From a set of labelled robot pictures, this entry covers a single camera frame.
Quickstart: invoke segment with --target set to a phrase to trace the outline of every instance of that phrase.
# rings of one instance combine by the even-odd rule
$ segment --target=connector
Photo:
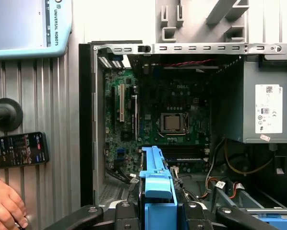
[[[124,148],[118,148],[117,149],[117,159],[124,159],[125,157],[125,149]]]
[[[170,173],[171,173],[171,174],[174,174],[175,171],[176,171],[177,173],[179,173],[179,167],[178,167],[178,166],[171,166],[171,167],[170,167]]]
[[[120,92],[120,108],[119,108],[119,121],[124,122],[124,99],[125,99],[125,85],[119,85]]]

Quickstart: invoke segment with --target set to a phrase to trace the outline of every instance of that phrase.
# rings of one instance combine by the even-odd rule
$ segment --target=black knob
[[[138,52],[148,53],[151,52],[150,46],[138,46]]]

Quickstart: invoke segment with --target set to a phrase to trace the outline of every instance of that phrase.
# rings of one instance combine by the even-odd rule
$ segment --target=smartphone
[[[0,169],[44,164],[49,161],[42,132],[0,137]]]

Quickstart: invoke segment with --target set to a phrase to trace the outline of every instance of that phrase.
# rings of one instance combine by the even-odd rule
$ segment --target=screw
[[[91,207],[88,209],[88,212],[96,212],[96,211],[97,211],[96,207]]]
[[[197,207],[196,203],[189,203],[190,207]]]
[[[222,211],[223,211],[224,213],[227,213],[227,214],[229,214],[229,213],[232,212],[229,208],[226,208],[226,207],[222,208]]]
[[[128,206],[130,206],[130,204],[129,203],[123,203],[121,206],[122,207],[128,207]]]

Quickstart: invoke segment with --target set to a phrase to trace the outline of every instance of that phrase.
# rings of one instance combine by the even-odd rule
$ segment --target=orange wire
[[[208,180],[207,180],[207,184],[209,184],[210,181],[218,181],[216,178],[214,177],[210,177]],[[207,192],[205,192],[205,194],[199,198],[205,198],[206,196],[208,195]]]
[[[234,192],[233,192],[233,195],[232,196],[230,196],[229,197],[229,199],[233,199],[233,198],[235,198],[235,196],[236,196],[236,191],[237,191],[237,189],[236,189],[236,185],[238,184],[238,182],[235,182],[234,184],[233,184],[233,190],[234,190]]]

